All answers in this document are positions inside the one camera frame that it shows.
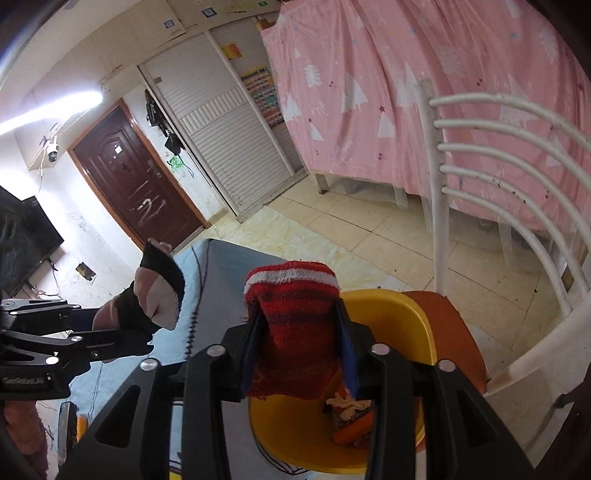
bed leg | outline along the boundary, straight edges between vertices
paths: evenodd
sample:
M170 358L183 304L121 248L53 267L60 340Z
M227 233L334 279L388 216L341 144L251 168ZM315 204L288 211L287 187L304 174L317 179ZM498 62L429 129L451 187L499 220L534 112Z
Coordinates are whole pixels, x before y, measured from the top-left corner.
M313 171L310 172L310 180L316 187L316 190L321 195L329 191L329 184L326 181L326 178L321 173L314 173Z

white stripe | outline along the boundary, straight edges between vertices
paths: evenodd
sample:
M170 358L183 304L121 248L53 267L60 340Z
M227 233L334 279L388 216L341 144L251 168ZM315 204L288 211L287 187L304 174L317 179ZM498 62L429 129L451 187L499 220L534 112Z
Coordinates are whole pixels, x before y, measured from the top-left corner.
M280 285L282 283L289 283L292 281L315 281L323 283L340 291L339 282L334 275L316 270L308 270L306 268L289 268L287 270L266 270L256 272L252 277L246 281L244 285L244 295L250 288L257 283L272 283Z

door handle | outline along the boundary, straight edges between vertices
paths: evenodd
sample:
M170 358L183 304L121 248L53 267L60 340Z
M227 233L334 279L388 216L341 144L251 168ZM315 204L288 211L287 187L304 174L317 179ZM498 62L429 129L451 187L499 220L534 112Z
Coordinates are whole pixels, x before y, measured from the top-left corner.
M151 158L148 159L148 167L149 168L147 172L154 174L158 179L162 178L162 172L160 172L160 169L156 166L156 163Z

pink bed sheet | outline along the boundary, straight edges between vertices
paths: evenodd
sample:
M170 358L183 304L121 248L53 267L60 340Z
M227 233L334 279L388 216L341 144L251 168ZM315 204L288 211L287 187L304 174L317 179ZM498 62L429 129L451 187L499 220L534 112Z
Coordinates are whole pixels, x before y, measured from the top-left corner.
M294 0L262 32L283 115L310 170L391 183L429 196L423 131L414 88L429 78L438 95L506 92L559 113L589 134L591 85L551 24L525 0ZM490 118L529 129L591 173L591 155L527 113L496 105L441 111L444 118ZM558 162L520 140L453 131L447 140L504 148L547 173L591 219L586 191ZM521 170L471 154L447 162L500 176L539 202L563 230L554 198ZM481 182L450 185L509 209L541 229L527 207ZM495 220L467 202L452 206Z

wooden door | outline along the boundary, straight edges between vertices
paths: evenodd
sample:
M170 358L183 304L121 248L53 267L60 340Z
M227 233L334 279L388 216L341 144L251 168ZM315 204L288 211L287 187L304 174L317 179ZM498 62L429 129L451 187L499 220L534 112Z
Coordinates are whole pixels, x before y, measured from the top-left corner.
M124 107L117 106L72 152L91 186L136 243L152 237L175 248L204 226L204 220L188 205L188 197L183 198L174 177L154 158L156 152L150 152L148 140L140 137L131 121Z

